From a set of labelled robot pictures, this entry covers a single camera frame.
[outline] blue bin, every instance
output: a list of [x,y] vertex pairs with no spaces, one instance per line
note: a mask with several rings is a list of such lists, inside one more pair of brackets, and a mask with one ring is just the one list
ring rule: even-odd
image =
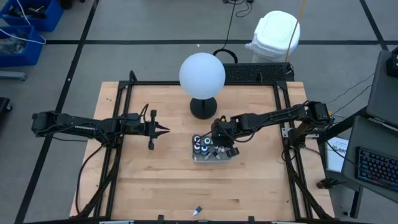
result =
[[[30,24],[32,24],[32,26],[34,26],[35,30],[37,31],[53,31],[56,28],[58,21],[60,20],[63,14],[63,9],[61,8],[61,5],[58,3],[58,0],[19,0],[19,2],[22,5],[22,7],[24,7],[25,4],[30,2],[48,6],[45,12],[46,15],[45,19],[29,18],[29,17],[27,18]],[[0,11],[0,18],[3,18],[10,26],[28,25],[25,18],[23,17],[12,17],[7,15],[11,6],[19,7],[18,2],[16,0],[8,0],[6,5]]]
[[[43,42],[41,36],[32,26],[0,27],[9,34],[17,34],[17,30],[29,34],[29,40]],[[0,39],[9,38],[8,35],[0,32]],[[0,54],[0,67],[35,65],[42,51],[42,44],[26,42],[24,50],[20,54]]]

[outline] concrete floor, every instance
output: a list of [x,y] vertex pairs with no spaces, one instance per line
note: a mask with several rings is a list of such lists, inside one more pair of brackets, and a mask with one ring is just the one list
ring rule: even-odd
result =
[[[366,1],[389,50],[398,45],[396,0]],[[234,17],[230,39],[249,40],[256,22],[267,12],[281,10],[298,15],[301,1],[256,0],[252,13]],[[25,82],[1,80],[0,96],[12,100],[14,110],[5,120],[0,136],[0,222],[13,223],[43,145],[30,131],[31,115],[54,110],[70,71],[93,0],[75,1],[65,11],[58,27],[42,33],[52,41],[43,47],[33,67],[2,68],[28,74]],[[236,6],[237,10],[245,5]],[[63,112],[92,117],[101,82],[126,80],[134,70],[140,80],[178,80],[179,66],[196,52],[212,53],[226,37],[232,5],[221,0],[99,0],[87,40],[216,40],[218,44],[161,44],[131,42],[131,45],[84,45],[74,72]],[[302,17],[300,40],[378,40],[360,1],[308,0]],[[311,100],[328,102],[374,72],[380,44],[300,44],[291,56],[295,79],[303,81]],[[242,44],[228,44],[239,62],[250,62],[252,53]],[[231,63],[227,55],[223,62]],[[371,79],[328,105],[332,111],[360,93]],[[349,116],[366,105],[369,91],[339,114]],[[67,218],[85,143],[52,141],[25,222]],[[357,220],[343,215],[351,207],[353,192],[336,187],[331,197],[335,214],[343,220],[396,223],[398,205],[365,191]]]

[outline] black keyboard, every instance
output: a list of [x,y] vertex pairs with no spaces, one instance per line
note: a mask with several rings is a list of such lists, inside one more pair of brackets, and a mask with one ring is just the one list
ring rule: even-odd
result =
[[398,191],[398,159],[357,147],[356,178]]
[[294,73],[289,63],[226,63],[226,81],[259,81],[263,82],[294,81]]

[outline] lamp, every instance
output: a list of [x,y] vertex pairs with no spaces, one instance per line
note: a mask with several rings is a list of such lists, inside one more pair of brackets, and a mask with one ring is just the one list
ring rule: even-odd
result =
[[224,66],[212,54],[193,54],[181,65],[180,83],[185,92],[192,96],[191,113],[198,119],[208,119],[216,113],[214,96],[222,89],[224,82]]

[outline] wooden table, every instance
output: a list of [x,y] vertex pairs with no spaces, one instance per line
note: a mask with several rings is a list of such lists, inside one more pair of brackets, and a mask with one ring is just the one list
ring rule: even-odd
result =
[[[117,86],[117,82],[102,84],[95,119],[112,117]],[[291,82],[288,88],[292,105],[306,100],[303,83]],[[241,154],[232,161],[197,164],[192,159],[191,137],[207,133],[214,119],[194,118],[190,100],[180,86],[133,86],[129,111],[139,113],[149,103],[148,111],[157,110],[157,121],[171,132],[155,140],[154,151],[148,150],[147,137],[125,136],[112,219],[156,220],[158,215],[164,215],[166,220],[243,221],[252,215],[257,221],[294,220],[286,166],[280,158],[279,126],[262,128],[251,141],[237,143]],[[215,117],[276,110],[271,86],[224,86],[216,100]],[[90,140],[85,158],[99,145]],[[318,150],[315,140],[308,139],[307,146]],[[80,208],[98,188],[104,152],[103,149],[95,155],[83,171]],[[320,156],[304,149],[301,153],[309,191],[334,216],[329,191],[316,187],[325,178]],[[107,199],[105,193],[101,214]],[[203,210],[193,217],[192,212],[199,205]],[[303,203],[300,211],[304,217]],[[72,206],[71,215],[75,214]]]

